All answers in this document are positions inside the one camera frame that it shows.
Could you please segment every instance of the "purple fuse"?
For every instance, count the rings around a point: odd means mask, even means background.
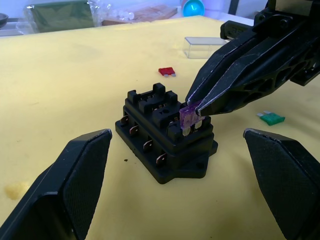
[[[204,116],[199,116],[196,114],[196,107],[201,103],[198,101],[189,106],[181,108],[180,113],[180,125],[182,129],[182,134],[188,136],[191,131],[191,126],[194,125],[195,129],[198,129],[202,125],[202,120],[205,119]]]

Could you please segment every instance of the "yellow table surface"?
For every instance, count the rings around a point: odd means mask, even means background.
[[[105,177],[88,240],[284,240],[259,189],[245,128],[300,141],[320,159],[320,81],[286,83],[271,96],[212,117],[218,152],[202,179],[158,184],[115,131],[127,92],[154,83],[184,98],[204,59],[187,59],[184,37],[218,37],[222,23],[169,19],[0,39],[0,224],[67,142],[110,128]],[[158,68],[172,66],[177,77]],[[285,116],[267,126],[264,110]]]

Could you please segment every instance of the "black fuse holder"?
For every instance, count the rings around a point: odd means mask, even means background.
[[[142,94],[128,92],[123,117],[115,130],[153,177],[165,184],[174,178],[203,178],[209,156],[217,152],[211,118],[183,136],[179,110],[186,103],[161,83]]]

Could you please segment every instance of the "plastic lid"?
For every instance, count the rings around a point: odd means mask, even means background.
[[[205,6],[201,0],[189,0],[183,6],[182,14],[184,17],[205,15]]]

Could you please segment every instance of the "green fuse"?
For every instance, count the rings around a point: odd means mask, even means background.
[[[278,124],[278,123],[282,123],[285,121],[285,117],[284,116],[279,116],[273,112],[270,111],[264,111],[265,114],[263,113],[258,113],[257,116],[263,120],[264,122],[266,122],[269,126]]]

